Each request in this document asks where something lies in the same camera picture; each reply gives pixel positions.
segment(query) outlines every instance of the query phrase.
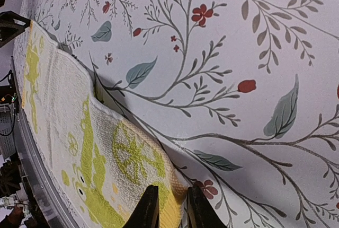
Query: green cartoon character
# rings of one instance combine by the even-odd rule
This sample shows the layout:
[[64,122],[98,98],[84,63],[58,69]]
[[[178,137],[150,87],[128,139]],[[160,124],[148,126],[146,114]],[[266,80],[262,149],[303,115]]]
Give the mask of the green cartoon character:
[[[40,47],[43,48],[43,38],[40,38]],[[26,80],[30,83],[31,93],[29,96],[29,102],[31,104],[31,116],[34,132],[38,133],[38,121],[37,121],[37,108],[35,106],[34,95],[38,92],[38,82],[39,77],[39,55],[38,49],[35,44],[32,43],[32,40],[29,41],[27,48],[26,64],[28,73],[25,74]]]
[[[90,218],[94,223],[100,224],[103,228],[121,228],[125,224],[124,219],[102,194],[106,175],[106,159],[99,153],[99,148],[94,143],[88,104],[89,97],[83,103],[84,118],[81,120],[81,128],[84,133],[84,141],[81,151],[81,164],[80,167],[73,164],[73,171],[77,175],[77,179],[72,178],[72,184],[87,207]],[[64,184],[69,185],[67,179],[65,179],[66,175],[62,174],[62,176]]]

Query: towel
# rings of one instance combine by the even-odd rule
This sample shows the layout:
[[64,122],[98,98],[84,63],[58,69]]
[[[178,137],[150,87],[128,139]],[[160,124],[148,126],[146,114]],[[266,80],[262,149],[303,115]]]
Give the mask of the towel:
[[87,70],[31,23],[22,107],[46,167],[87,227],[124,226],[148,185],[160,227],[177,228],[186,187],[166,153],[101,104]]

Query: flower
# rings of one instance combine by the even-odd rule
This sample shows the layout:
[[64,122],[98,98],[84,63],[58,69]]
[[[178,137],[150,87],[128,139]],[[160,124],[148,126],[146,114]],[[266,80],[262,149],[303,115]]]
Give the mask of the flower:
[[134,30],[133,32],[133,36],[138,36],[141,33],[141,28],[137,28],[136,30]]
[[178,52],[178,50],[180,49],[180,47],[178,45],[175,45],[174,48],[175,52]]
[[199,26],[203,27],[203,26],[205,26],[206,18],[213,16],[213,9],[207,10],[206,5],[202,4],[202,5],[200,5],[200,8],[198,8],[198,7],[194,8],[193,13],[195,15],[192,16],[192,20],[194,22],[199,21]]
[[102,7],[103,13],[107,13],[108,10],[110,9],[110,6],[111,6],[110,2],[106,1],[105,5]]
[[255,80],[246,80],[241,81],[238,85],[238,91],[240,93],[250,93],[253,90],[256,90]]
[[112,53],[108,53],[108,55],[105,56],[105,60],[106,60],[107,65],[113,61],[113,57],[111,57],[111,56],[112,56]]
[[214,195],[218,194],[218,190],[213,187],[213,181],[206,180],[204,183],[197,181],[195,183],[200,189],[202,190],[203,194],[206,196],[207,199],[212,200],[214,198]]

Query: cartoon eye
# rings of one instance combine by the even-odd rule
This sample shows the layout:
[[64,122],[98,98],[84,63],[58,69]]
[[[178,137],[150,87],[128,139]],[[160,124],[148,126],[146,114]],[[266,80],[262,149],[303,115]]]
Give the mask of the cartoon eye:
[[78,180],[79,180],[79,182],[80,182],[80,184],[81,184],[82,186],[86,186],[86,185],[85,185],[84,176],[83,176],[83,174],[81,173],[80,170],[78,170]]
[[81,200],[86,201],[86,199],[87,199],[86,193],[85,193],[84,189],[81,187],[80,183],[78,183],[78,182],[77,182],[76,191],[78,192],[78,195],[80,196]]

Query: floral fabric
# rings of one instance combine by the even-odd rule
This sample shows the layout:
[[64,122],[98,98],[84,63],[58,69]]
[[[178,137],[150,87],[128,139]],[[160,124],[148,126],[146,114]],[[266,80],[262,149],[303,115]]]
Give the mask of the floral fabric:
[[228,227],[333,228],[338,1],[24,0],[22,15],[158,139]]

